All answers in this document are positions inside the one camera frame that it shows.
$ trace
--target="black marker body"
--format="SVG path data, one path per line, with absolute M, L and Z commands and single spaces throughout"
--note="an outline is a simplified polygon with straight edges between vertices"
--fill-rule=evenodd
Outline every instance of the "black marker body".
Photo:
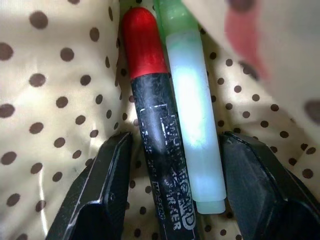
M 163 240 L 198 239 L 196 213 L 167 73 L 131 81 L 153 200 Z

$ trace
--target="red marker cap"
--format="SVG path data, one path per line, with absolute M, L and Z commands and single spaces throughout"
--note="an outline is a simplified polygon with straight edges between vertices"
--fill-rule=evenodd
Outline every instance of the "red marker cap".
M 122 35 L 131 79 L 168 73 L 155 17 L 147 9 L 130 9 L 122 20 Z

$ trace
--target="polka dot fabric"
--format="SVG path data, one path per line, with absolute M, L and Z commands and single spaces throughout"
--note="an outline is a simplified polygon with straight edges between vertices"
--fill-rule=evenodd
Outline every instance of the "polka dot fabric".
M 118 28 L 114 0 L 1 1 L 0 239 L 43 240 L 86 162 L 122 129 Z
M 4 0 L 0 6 L 0 238 L 43 240 L 72 182 L 101 144 L 131 131 L 122 239 L 160 239 L 118 35 L 124 13 L 141 6 L 155 14 L 152 1 Z M 17 9 L 20 21 L 10 16 Z M 218 133 L 265 142 L 320 199 L 319 147 L 258 85 L 251 66 L 217 46 L 204 27 L 199 31 Z M 316 107 L 311 101 L 305 109 Z M 219 215 L 198 215 L 197 223 L 201 239 L 242 239 L 229 205 Z
M 202 35 L 211 35 L 229 53 L 226 65 L 239 63 L 243 74 L 258 81 L 319 145 L 320 48 L 319 28 L 314 24 L 319 22 L 318 2 L 182 2 L 202 24 Z

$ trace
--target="black marker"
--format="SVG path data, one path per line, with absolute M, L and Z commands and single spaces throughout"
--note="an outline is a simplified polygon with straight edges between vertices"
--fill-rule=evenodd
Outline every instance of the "black marker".
M 122 32 L 153 200 L 163 240 L 198 239 L 185 154 L 154 16 L 130 9 Z

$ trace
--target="white plastic tube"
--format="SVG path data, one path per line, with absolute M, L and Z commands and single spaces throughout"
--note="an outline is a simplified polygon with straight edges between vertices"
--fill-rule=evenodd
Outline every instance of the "white plastic tube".
M 199 213 L 222 213 L 226 188 L 200 34 L 170 34 L 166 47 L 192 198 Z

